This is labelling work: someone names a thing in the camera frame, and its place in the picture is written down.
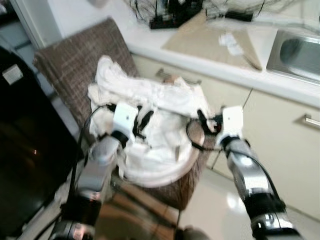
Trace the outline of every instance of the kitchen counter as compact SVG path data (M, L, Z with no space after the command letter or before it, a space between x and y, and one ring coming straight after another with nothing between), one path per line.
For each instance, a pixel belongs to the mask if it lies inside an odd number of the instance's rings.
M49 0L52 13L57 20L57 26L63 38L88 28L107 16L111 16L119 26L124 40L133 54L320 108L319 85L266 71L277 34L276 27L246 26L253 48L263 68L262 72L257 72L253 69L242 69L162 49L162 46L177 30L150 30L145 24L137 22L134 13L123 1L109 0L103 8L94 8L83 0L77 5L72 5L72 2L75 1L63 4L64 0ZM262 16L261 22L265 21L265 18L265 16ZM231 25L237 28L244 26L244 24L231 22Z

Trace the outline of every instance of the chair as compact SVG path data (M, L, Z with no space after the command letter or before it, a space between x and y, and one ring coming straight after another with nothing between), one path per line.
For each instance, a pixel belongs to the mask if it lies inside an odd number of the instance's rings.
M97 63L102 55L110 56L129 76L139 76L126 43L111 18L39 50L34 57L34 65L52 84L79 126L84 124L91 113L90 100L87 97L88 85L94 81ZM213 139L206 137L204 144L212 146ZM209 152L200 152L189 173L176 182L157 188L143 188L143 190L165 205L179 210L180 216L180 212L187 207L209 154ZM117 186L118 191L139 203L135 197L123 191L119 185ZM177 223L168 224L171 224L171 227L178 225Z

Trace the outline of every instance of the stainless steel sink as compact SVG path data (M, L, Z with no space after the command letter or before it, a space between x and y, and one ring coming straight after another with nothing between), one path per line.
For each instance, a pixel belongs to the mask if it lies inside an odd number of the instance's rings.
M278 31L266 69L320 85L320 36Z

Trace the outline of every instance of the white towel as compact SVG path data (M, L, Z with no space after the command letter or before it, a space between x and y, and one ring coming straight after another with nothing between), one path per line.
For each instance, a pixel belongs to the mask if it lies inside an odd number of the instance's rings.
M182 78L172 85L128 77L108 56L99 60L95 80L88 87L92 111L99 105L119 101L140 105L139 123L147 112L154 111L142 131L145 141L137 137L128 142L125 157L118 158L119 169L129 181L146 188L161 187L192 168L199 151L192 148L186 124L189 118L198 117L198 109L211 116L200 86L189 86ZM91 120L90 133L95 137L110 134L112 121L112 112L98 111Z

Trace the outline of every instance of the cabinet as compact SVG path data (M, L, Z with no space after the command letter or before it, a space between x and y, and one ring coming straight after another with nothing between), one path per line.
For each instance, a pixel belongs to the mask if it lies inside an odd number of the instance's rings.
M305 114L320 120L319 109L253 90L243 135L285 203L320 220L320 129Z
M157 74L159 70L162 69L162 72L166 75L179 75L191 83L201 81L200 84L203 93L206 96L212 110L215 112L219 112L222 106L243 105L246 102L251 91L249 88L223 82L212 77L187 71L182 68L151 60L149 58L145 58L135 54L133 55L133 60L141 77L143 78L162 82L164 78L158 76ZM217 157L217 154L217 152L213 152L210 155L207 162L208 167L212 166L214 160Z
M212 109L244 106L243 135L268 170L278 193L288 206L320 220L320 129L303 123L305 114L320 120L320 110L257 90L230 84L185 69L133 55L140 75L163 81L160 69L191 82L201 80L204 95ZM211 167L218 153L211 154ZM222 152L214 171L233 178Z

